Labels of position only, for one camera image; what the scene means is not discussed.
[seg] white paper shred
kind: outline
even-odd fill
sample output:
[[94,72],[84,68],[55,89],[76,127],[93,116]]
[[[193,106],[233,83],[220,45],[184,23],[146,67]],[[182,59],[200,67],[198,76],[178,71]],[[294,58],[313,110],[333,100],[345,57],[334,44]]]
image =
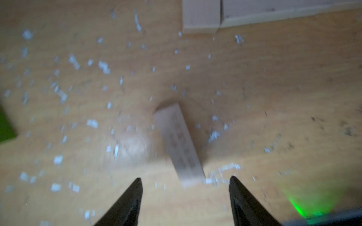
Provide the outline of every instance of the white paper shred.
[[28,174],[26,173],[26,172],[21,172],[21,174],[20,174],[20,180],[23,180],[23,181],[28,181],[28,179],[29,179],[29,176],[28,176]]
[[73,66],[74,66],[74,68],[76,69],[76,70],[79,70],[80,69],[80,65],[78,64],[78,62],[77,62],[77,59],[75,58],[75,56],[73,55],[73,53],[70,53],[69,54],[69,63],[71,63]]
[[110,74],[111,70],[108,68],[108,64],[103,61],[99,61],[98,67],[103,71],[103,74]]
[[13,185],[8,185],[8,186],[6,186],[6,188],[5,188],[5,192],[6,192],[6,193],[12,192],[13,190],[14,190],[14,186],[13,186]]
[[49,221],[40,221],[39,226],[51,226]]
[[23,31],[22,36],[25,40],[30,40],[33,38],[33,34],[29,30]]
[[53,183],[50,188],[50,190],[52,192],[59,192],[61,189],[62,189],[61,184],[57,184],[57,183]]
[[28,48],[27,47],[24,47],[21,49],[21,55],[23,58],[27,57],[28,55]]
[[30,184],[34,184],[36,180],[37,180],[36,176],[30,177]]
[[5,90],[4,97],[8,97],[9,95],[10,95],[10,90],[9,89]]
[[239,45],[244,43],[244,39],[240,35],[235,35],[235,40]]
[[114,147],[114,157],[115,157],[115,158],[117,158],[118,150],[119,150],[119,146],[116,145],[116,146]]
[[138,21],[138,13],[137,13],[137,9],[135,9],[135,24],[136,24],[136,29],[137,31],[142,31],[142,27],[141,25],[139,24],[139,21]]
[[85,220],[88,220],[90,214],[91,214],[90,211],[89,211],[89,210],[86,210],[86,211],[84,212],[84,219],[85,219]]
[[176,91],[177,91],[177,85],[173,84],[173,85],[171,86],[171,90],[176,92]]
[[98,128],[98,122],[95,119],[88,119],[87,126],[93,127],[95,129]]
[[98,44],[101,44],[102,42],[103,42],[103,38],[102,38],[102,37],[100,37],[100,38],[97,39],[97,43],[98,43]]
[[61,164],[62,161],[63,161],[63,156],[62,156],[62,155],[58,155],[58,156],[55,156],[55,157],[54,157],[53,163],[54,163],[54,165],[57,165],[57,164]]
[[220,136],[220,133],[218,131],[212,131],[209,137],[209,143],[212,143],[214,140],[216,140]]
[[59,73],[60,73],[59,69],[55,69],[55,70],[54,70],[54,75],[55,75],[55,76],[59,76]]
[[65,142],[67,142],[67,136],[64,136],[63,139],[62,139],[62,143],[64,144]]
[[79,189],[80,189],[80,187],[79,187],[78,185],[73,184],[72,190],[73,190],[74,192],[78,193],[78,192],[79,192]]

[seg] wood grain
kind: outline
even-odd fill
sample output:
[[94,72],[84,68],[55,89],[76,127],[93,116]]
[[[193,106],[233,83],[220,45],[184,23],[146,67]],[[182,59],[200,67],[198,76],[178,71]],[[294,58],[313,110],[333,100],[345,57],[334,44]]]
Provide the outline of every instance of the wood grain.
[[[233,225],[227,184],[181,187],[161,134],[151,129],[152,114],[165,100],[180,104],[205,174],[239,164],[242,169],[224,171],[223,178],[235,174],[277,220],[301,218],[290,195],[336,198],[328,191],[338,191],[333,211],[361,206],[361,16],[351,10],[179,37],[179,1],[4,2],[1,105],[19,137],[0,145],[0,225],[88,226],[137,177],[144,190],[139,225]],[[33,39],[21,37],[24,29]],[[243,37],[242,46],[235,34]],[[23,47],[29,48],[26,58]],[[80,70],[68,62],[71,52]],[[100,59],[110,75],[98,68]],[[31,73],[24,76],[27,68]],[[68,95],[64,104],[51,88],[55,80]],[[22,104],[25,91],[29,101]],[[86,126],[88,119],[98,128]],[[221,136],[209,144],[212,130]],[[106,152],[116,144],[117,158]],[[63,162],[56,166],[60,154]],[[20,181],[22,171],[37,176],[36,182]],[[68,189],[69,181],[79,193]],[[52,183],[62,190],[51,192]],[[5,193],[8,185],[14,190]],[[96,216],[85,220],[85,210]]]

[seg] wooden board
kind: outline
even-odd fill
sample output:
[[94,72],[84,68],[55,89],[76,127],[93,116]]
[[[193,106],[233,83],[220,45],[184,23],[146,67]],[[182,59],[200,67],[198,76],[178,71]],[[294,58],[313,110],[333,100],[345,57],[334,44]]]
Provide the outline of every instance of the wooden board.
[[220,7],[220,0],[182,0],[182,32],[215,33],[220,27]]
[[360,0],[224,0],[221,27],[361,8]]
[[157,128],[162,134],[166,152],[184,187],[205,182],[205,173],[192,143],[189,130],[178,103],[154,113]]

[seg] debris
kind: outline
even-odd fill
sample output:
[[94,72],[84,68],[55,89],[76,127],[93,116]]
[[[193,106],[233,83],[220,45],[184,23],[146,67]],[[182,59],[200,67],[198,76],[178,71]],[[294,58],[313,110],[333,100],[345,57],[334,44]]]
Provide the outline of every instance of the debris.
[[138,21],[137,9],[135,9],[135,24],[136,24],[137,31],[142,31],[142,27]]
[[93,127],[95,129],[98,128],[98,122],[95,119],[88,119],[87,126]]
[[8,185],[8,186],[6,186],[6,188],[5,188],[5,192],[6,192],[6,193],[12,192],[13,190],[14,190],[14,186],[13,186],[13,185]]
[[79,192],[79,189],[80,189],[80,187],[78,186],[78,185],[76,185],[76,184],[73,184],[73,191],[74,192],[76,192],[76,193],[78,193]]
[[103,38],[102,38],[102,37],[100,37],[100,38],[97,39],[97,43],[98,43],[98,44],[100,44],[100,43],[102,43],[102,42],[103,42]]
[[216,140],[220,136],[220,133],[218,131],[213,130],[209,137],[209,143],[212,143],[214,140]]
[[116,145],[116,146],[114,147],[114,157],[115,157],[115,158],[117,158],[118,150],[119,150],[119,146]]
[[23,56],[23,58],[25,58],[28,55],[28,48],[27,47],[22,48],[21,55]]
[[72,127],[71,129],[74,129],[75,127],[77,127],[78,123],[72,123]]
[[29,95],[28,92],[24,92],[22,103],[26,104],[28,102]]
[[76,70],[80,69],[80,65],[78,64],[77,59],[75,59],[75,56],[73,55],[73,53],[69,54],[69,60],[68,61],[69,61],[69,63],[71,63],[74,66],[74,68]]
[[108,64],[103,61],[99,61],[98,67],[103,71],[103,74],[110,74],[111,70],[108,68]]
[[176,91],[177,91],[177,85],[173,84],[173,85],[171,86],[171,90],[176,92]]
[[90,215],[91,213],[90,213],[90,211],[89,210],[86,210],[85,212],[84,212],[84,219],[89,219],[89,215]]
[[36,177],[36,176],[32,176],[32,177],[30,178],[30,184],[34,184],[36,180],[37,180],[37,177]]
[[61,184],[57,184],[57,183],[53,183],[53,184],[51,185],[51,188],[50,188],[50,190],[51,190],[52,192],[59,192],[61,189],[62,189],[62,185],[61,185]]
[[33,34],[29,30],[25,30],[22,36],[25,40],[30,40],[33,38]]
[[62,155],[58,155],[54,157],[53,163],[54,165],[58,165],[61,164],[63,161],[63,156]]
[[59,69],[55,69],[55,70],[54,70],[54,75],[55,75],[55,76],[59,76],[59,73],[60,73]]
[[40,221],[39,226],[51,226],[49,221]]
[[10,90],[9,89],[5,90],[4,97],[8,97],[9,95],[10,95]]
[[67,142],[67,136],[64,136],[62,139],[62,143],[64,144],[65,142]]
[[240,46],[244,43],[244,39],[240,35],[235,35],[235,40]]

